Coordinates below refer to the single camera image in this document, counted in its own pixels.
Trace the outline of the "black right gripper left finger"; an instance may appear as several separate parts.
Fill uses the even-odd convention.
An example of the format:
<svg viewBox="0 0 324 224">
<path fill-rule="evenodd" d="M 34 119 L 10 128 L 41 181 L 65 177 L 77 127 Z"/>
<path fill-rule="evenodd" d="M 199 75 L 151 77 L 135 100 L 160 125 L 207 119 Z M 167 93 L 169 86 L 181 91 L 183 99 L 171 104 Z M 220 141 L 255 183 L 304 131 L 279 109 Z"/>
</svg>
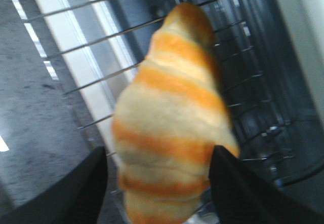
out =
<svg viewBox="0 0 324 224">
<path fill-rule="evenodd" d="M 49 189 L 1 217 L 1 223 L 97 223 L 108 183 L 105 148 L 95 148 Z"/>
</svg>

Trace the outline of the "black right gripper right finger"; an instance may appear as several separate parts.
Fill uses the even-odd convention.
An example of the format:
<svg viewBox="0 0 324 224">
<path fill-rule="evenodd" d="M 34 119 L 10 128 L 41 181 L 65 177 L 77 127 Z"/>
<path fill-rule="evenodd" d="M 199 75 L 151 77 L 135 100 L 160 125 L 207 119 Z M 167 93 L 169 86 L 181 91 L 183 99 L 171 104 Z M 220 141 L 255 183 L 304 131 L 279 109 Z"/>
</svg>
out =
<svg viewBox="0 0 324 224">
<path fill-rule="evenodd" d="M 224 146 L 213 149 L 209 181 L 220 223 L 323 223 L 323 215 L 277 190 Z"/>
</svg>

